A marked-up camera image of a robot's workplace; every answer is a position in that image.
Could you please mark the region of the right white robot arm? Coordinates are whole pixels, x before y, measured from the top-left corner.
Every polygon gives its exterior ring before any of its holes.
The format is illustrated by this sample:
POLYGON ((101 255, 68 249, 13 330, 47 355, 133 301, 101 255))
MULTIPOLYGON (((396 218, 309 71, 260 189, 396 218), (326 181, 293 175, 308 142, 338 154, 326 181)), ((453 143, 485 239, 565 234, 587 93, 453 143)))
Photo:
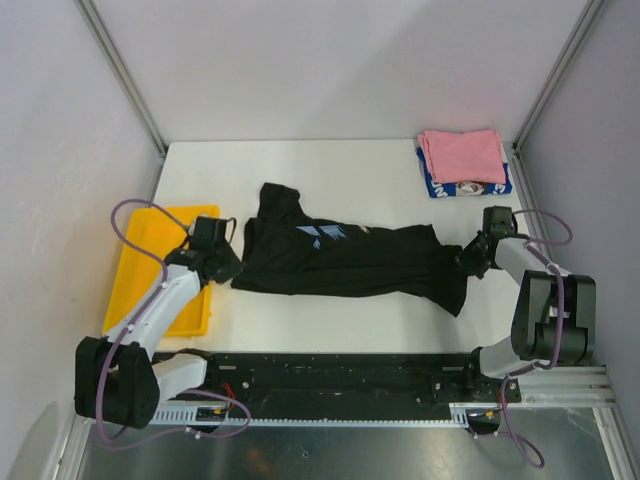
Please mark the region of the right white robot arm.
POLYGON ((585 366, 595 348, 596 282, 551 261, 522 234, 480 231, 456 257, 469 276, 507 273, 519 287, 510 333, 470 355, 463 393, 484 401, 503 380, 536 370, 585 366))

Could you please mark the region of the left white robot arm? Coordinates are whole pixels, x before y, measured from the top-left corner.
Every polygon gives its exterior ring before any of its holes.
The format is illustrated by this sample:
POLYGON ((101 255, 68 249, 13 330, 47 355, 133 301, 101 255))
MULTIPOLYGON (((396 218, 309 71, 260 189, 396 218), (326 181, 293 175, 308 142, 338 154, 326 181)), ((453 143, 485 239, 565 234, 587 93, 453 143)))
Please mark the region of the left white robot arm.
POLYGON ((87 336, 76 347, 75 412, 142 429, 161 403, 186 390, 202 400, 214 397, 221 376, 203 357, 178 353, 154 363, 153 356, 188 303, 210 283, 224 284, 241 270, 225 240, 172 250, 132 310, 104 336, 87 336))

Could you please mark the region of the black printed t-shirt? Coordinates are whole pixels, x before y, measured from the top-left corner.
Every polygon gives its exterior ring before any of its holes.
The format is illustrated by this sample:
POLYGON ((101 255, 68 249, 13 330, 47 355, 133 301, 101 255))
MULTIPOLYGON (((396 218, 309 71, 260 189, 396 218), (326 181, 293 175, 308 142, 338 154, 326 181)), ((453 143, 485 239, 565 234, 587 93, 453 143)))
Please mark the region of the black printed t-shirt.
POLYGON ((401 292, 453 316, 464 306, 467 275, 459 245, 442 244, 430 224, 397 229, 307 216, 298 190, 266 183, 244 228, 237 290, 363 298, 401 292))

